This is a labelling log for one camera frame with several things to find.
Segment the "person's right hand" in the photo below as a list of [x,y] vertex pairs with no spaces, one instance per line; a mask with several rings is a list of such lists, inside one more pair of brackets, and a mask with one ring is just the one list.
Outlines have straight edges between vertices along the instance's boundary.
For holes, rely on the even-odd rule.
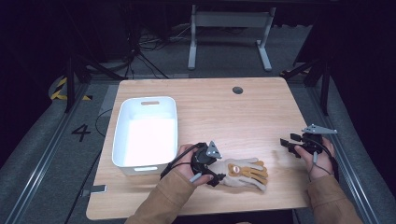
[[[323,139],[323,146],[329,149],[332,156],[335,157],[335,149],[332,143],[327,138],[322,137],[322,139]],[[326,152],[323,151],[322,153],[318,154],[317,163],[316,165],[314,165],[313,155],[305,151],[305,149],[303,149],[300,146],[295,146],[294,149],[305,160],[306,170],[309,173],[309,177],[311,181],[333,173],[332,163],[330,162],[329,155],[327,155]]]

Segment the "person's right arm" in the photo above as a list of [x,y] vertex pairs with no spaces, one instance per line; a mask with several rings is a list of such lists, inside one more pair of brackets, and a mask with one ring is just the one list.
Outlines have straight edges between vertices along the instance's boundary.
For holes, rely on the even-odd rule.
[[[335,150],[332,143],[323,138],[323,145],[332,155]],[[322,152],[318,154],[316,165],[313,156],[302,147],[296,146],[296,151],[305,160],[311,183],[308,185],[308,195],[311,201],[315,222],[322,223],[362,223],[353,204],[347,198],[337,180],[332,174],[332,164],[329,156]]]

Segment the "white plastic bin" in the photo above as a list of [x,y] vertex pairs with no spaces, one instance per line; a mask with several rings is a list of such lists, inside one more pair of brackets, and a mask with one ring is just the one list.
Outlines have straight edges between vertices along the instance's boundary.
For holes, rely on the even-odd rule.
[[168,96],[132,98],[120,108],[113,163],[126,175],[160,174],[177,155],[177,109]]

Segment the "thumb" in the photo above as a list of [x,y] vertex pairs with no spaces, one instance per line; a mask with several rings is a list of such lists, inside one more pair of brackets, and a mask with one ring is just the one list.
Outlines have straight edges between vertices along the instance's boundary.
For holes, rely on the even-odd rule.
[[305,151],[305,149],[303,147],[295,146],[294,149],[301,156],[301,158],[303,158],[303,160],[305,160],[305,162],[312,161],[312,155],[309,154],[309,152]]
[[200,185],[206,184],[207,182],[209,182],[212,179],[213,179],[213,175],[202,175],[197,180],[195,180],[192,184],[195,186],[200,186]]

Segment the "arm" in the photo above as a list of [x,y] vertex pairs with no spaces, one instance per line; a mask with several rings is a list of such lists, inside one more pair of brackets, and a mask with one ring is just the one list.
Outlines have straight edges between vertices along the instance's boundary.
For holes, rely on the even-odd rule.
[[[178,154],[190,146],[180,147]],[[195,189],[213,178],[211,175],[202,175],[193,183],[190,182],[194,174],[191,166],[184,162],[191,162],[192,153],[193,151],[180,159],[174,166],[175,168],[160,181],[147,199],[140,204],[134,215],[130,216],[125,223],[172,223],[175,220],[178,212]]]
[[[335,155],[332,143],[323,138],[323,145]],[[308,185],[308,195],[314,212],[315,221],[321,223],[362,223],[355,208],[332,174],[332,164],[326,153],[318,154],[316,164],[313,156],[302,147],[296,146],[296,151],[305,160],[311,183]]]

